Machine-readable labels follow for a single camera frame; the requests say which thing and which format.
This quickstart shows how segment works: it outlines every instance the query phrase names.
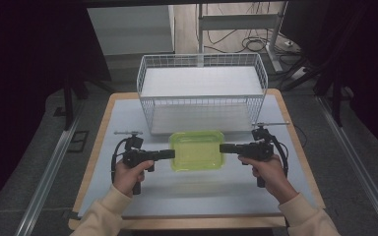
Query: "aluminum rail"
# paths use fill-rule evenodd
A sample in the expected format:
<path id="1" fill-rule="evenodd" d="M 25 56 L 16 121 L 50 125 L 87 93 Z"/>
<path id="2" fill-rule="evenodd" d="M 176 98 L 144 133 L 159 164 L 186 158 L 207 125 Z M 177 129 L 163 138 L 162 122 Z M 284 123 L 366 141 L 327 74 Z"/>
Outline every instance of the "aluminum rail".
<path id="1" fill-rule="evenodd" d="M 327 100 L 322 97 L 317 97 L 317 101 L 320 103 L 325 118 L 327 119 L 332 130 L 334 131 L 334 134 L 336 135 L 336 138 L 338 139 L 340 145 L 346 153 L 346 158 L 348 159 L 352 169 L 354 170 L 355 175 L 357 176 L 364 191 L 367 194 L 367 197 L 369 198 L 370 202 L 373 204 L 375 210 L 378 213 L 378 188 L 376 187 L 376 184 L 373 182 L 372 178 L 370 177 L 369 173 L 364 167 L 364 164 L 361 162 L 360 157 L 358 156 L 357 152 L 355 151 L 354 147 L 349 141 L 346 132 L 343 128 L 339 128 L 337 126 L 337 123 L 331 116 L 331 108 Z"/>
<path id="2" fill-rule="evenodd" d="M 53 185 L 54 179 L 56 177 L 57 171 L 63 160 L 64 154 L 66 153 L 67 147 L 72 140 L 73 134 L 75 133 L 76 127 L 79 123 L 79 118 L 83 111 L 85 102 L 82 100 L 78 101 L 76 105 L 75 118 L 69 130 L 63 131 L 59 142 L 48 161 L 47 167 L 41 176 L 41 180 L 38 183 L 37 188 L 31 198 L 30 204 L 24 213 L 23 219 L 15 233 L 16 236 L 31 235 L 32 230 L 35 226 L 36 220 L 42 210 L 45 200 L 47 199 L 48 193 L 50 192 L 51 186 Z"/>

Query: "white wire basket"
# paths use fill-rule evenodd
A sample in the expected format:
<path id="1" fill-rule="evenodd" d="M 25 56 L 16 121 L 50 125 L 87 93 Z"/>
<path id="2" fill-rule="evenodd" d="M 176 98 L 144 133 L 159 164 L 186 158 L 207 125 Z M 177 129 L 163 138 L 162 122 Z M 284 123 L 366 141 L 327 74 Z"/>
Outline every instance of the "white wire basket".
<path id="1" fill-rule="evenodd" d="M 153 135 L 249 132 L 268 87 L 260 55 L 146 55 L 137 91 Z"/>

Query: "metal stand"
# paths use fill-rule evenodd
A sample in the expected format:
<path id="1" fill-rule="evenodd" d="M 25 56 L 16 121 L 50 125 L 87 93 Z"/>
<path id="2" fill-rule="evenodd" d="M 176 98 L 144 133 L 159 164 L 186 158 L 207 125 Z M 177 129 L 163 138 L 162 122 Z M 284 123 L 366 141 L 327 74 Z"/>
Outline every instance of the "metal stand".
<path id="1" fill-rule="evenodd" d="M 283 2 L 277 14 L 266 15 L 231 15 L 231 16 L 203 16 L 202 4 L 199 4 L 198 13 L 198 51 L 204 53 L 204 30 L 264 30 L 273 29 L 272 38 L 266 50 L 272 61 L 276 73 L 283 71 L 279 58 L 275 53 L 275 43 L 278 38 L 279 30 L 281 28 L 282 20 L 284 19 L 284 10 L 287 2 Z"/>

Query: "tray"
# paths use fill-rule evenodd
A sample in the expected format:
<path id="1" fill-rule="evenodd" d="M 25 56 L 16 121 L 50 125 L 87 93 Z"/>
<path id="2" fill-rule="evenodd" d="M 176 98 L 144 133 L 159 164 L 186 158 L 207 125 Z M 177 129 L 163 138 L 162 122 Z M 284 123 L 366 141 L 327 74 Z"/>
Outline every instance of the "tray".
<path id="1" fill-rule="evenodd" d="M 220 131 L 192 131 L 174 133 L 169 138 L 170 148 L 175 150 L 175 157 L 170 160 L 174 171 L 212 170 L 224 165 L 224 156 L 220 153 L 223 143 Z"/>

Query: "white surface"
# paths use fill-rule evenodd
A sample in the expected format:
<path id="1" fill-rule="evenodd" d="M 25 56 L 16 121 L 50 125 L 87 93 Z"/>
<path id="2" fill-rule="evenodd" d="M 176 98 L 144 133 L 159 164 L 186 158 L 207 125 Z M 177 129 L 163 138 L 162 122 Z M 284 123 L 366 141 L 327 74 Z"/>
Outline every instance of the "white surface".
<path id="1" fill-rule="evenodd" d="M 152 134 L 171 135 L 176 132 L 196 130 L 219 130 L 223 133 L 251 131 L 247 103 L 155 107 Z"/>
<path id="2" fill-rule="evenodd" d="M 140 97 L 262 95 L 253 66 L 148 68 Z"/>
<path id="3" fill-rule="evenodd" d="M 89 8 L 103 55 L 173 52 L 172 6 Z"/>
<path id="4" fill-rule="evenodd" d="M 276 98 L 267 95 L 259 122 L 283 121 Z M 289 150 L 289 181 L 315 206 L 286 126 L 271 126 L 268 129 Z M 114 131 L 143 131 L 141 138 L 144 139 L 145 150 L 168 148 L 168 136 L 150 135 L 139 100 L 117 100 L 79 216 L 109 189 L 112 153 L 117 143 L 128 137 L 113 135 Z M 250 134 L 225 135 L 225 142 L 229 144 L 251 141 L 253 138 Z M 220 170 L 174 172 L 168 160 L 157 161 L 155 172 L 146 172 L 142 194 L 134 196 L 123 216 L 194 217 L 265 213 L 279 213 L 278 202 L 265 189 L 256 187 L 251 166 L 241 165 L 236 154 L 227 154 L 225 165 Z"/>

